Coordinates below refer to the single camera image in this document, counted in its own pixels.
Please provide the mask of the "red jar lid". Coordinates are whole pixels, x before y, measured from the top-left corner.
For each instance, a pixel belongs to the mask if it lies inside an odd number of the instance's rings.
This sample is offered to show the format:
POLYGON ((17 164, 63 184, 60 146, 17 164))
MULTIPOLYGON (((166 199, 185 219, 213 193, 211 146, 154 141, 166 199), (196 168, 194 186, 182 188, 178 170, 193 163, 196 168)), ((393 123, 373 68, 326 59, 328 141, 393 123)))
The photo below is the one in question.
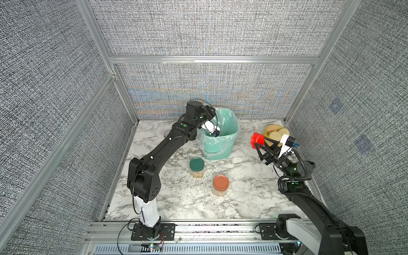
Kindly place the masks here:
POLYGON ((251 146, 253 149, 257 149, 260 148, 260 146, 264 146, 265 145, 265 137, 264 135, 255 132, 252 136, 251 136, 251 146))

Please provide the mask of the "orange-lidded peanut jar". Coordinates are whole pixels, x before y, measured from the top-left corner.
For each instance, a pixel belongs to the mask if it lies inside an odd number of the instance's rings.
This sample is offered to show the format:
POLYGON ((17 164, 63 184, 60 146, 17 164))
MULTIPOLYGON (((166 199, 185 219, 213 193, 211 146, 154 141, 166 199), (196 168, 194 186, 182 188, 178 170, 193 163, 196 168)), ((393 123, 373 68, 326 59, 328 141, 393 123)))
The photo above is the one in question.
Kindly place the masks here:
POLYGON ((215 196, 222 197, 226 195, 230 181, 225 175, 217 175, 212 182, 212 192, 215 196))

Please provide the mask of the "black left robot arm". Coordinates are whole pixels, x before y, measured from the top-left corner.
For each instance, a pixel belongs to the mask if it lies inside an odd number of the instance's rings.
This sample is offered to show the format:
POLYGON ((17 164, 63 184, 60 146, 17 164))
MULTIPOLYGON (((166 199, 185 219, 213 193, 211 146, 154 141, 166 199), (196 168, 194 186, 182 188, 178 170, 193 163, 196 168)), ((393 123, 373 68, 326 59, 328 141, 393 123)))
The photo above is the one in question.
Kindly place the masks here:
POLYGON ((188 101, 186 112, 172 125, 164 140, 147 155, 130 161, 126 184, 132 204, 139 208, 138 226, 148 238, 156 238, 160 233, 161 217, 156 201, 161 189, 160 171, 180 147, 196 139, 198 129, 215 117, 214 107, 188 101))

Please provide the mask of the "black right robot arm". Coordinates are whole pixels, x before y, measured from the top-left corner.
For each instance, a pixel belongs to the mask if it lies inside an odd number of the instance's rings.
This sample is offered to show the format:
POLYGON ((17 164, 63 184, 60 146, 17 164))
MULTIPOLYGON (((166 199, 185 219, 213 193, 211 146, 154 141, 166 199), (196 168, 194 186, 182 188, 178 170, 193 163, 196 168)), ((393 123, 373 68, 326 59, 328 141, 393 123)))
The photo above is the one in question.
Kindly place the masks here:
POLYGON ((312 179, 315 163, 305 160, 294 137, 284 135, 280 141, 254 133, 251 146, 266 165, 282 171, 278 191, 297 205, 306 215, 280 214, 273 233, 280 240, 296 238, 300 243, 297 255, 366 255, 365 234, 356 226, 349 226, 335 216, 307 187, 312 179))

